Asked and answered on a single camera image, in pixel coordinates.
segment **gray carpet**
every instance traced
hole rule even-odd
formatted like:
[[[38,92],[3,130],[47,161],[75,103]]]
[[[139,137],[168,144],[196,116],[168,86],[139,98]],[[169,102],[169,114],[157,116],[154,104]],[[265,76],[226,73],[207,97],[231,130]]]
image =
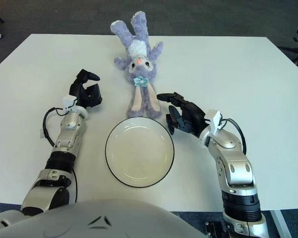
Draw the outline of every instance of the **gray carpet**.
[[[130,22],[134,12],[147,13],[151,35],[266,36],[276,46],[297,47],[298,0],[0,0],[0,63],[31,33],[111,34],[109,25]],[[0,212],[19,209],[0,204]],[[220,213],[177,213],[197,229],[204,221],[222,221]],[[271,238],[277,238],[269,212]],[[283,211],[298,238],[298,209]]]

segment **purple plush rabbit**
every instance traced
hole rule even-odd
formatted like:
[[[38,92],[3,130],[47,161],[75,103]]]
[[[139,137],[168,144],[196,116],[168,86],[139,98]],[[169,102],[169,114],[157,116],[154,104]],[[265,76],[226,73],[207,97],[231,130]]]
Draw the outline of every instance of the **purple plush rabbit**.
[[[130,117],[140,117],[144,114],[152,118],[160,116],[160,104],[152,85],[157,74],[155,61],[162,52],[163,42],[153,49],[149,45],[146,15],[143,11],[134,14],[131,24],[136,36],[133,36],[123,21],[114,21],[110,30],[116,34],[126,48],[127,59],[116,57],[115,65],[126,73],[128,81],[135,85],[128,114]]]

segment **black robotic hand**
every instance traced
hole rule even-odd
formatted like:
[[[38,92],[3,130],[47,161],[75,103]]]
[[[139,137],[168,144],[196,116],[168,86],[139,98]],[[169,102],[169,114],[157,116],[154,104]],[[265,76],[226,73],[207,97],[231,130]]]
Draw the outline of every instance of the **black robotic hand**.
[[[98,84],[91,85],[84,89],[83,84],[88,80],[99,81],[100,78],[96,74],[82,69],[70,88],[70,95],[77,97],[76,105],[84,108],[94,107],[102,101]]]
[[[176,128],[199,138],[201,132],[208,126],[204,119],[205,113],[194,103],[185,101],[180,94],[162,93],[157,95],[157,99],[171,103],[182,110],[180,115],[174,106],[169,106],[170,114],[166,115],[166,120],[171,135]]]

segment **white plate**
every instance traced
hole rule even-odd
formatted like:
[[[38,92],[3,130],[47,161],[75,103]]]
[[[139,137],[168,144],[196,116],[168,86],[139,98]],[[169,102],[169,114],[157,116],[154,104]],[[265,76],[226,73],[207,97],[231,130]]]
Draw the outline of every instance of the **white plate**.
[[[148,187],[162,180],[174,157],[167,130],[149,118],[129,118],[119,123],[106,142],[106,161],[111,173],[132,187]]]

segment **bunny face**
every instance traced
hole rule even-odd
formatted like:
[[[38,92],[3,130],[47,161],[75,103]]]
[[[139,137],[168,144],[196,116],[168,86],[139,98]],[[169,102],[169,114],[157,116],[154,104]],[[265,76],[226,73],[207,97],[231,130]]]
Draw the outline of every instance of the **bunny face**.
[[[152,81],[157,74],[156,64],[143,56],[135,57],[126,67],[125,72],[129,80],[142,76]]]

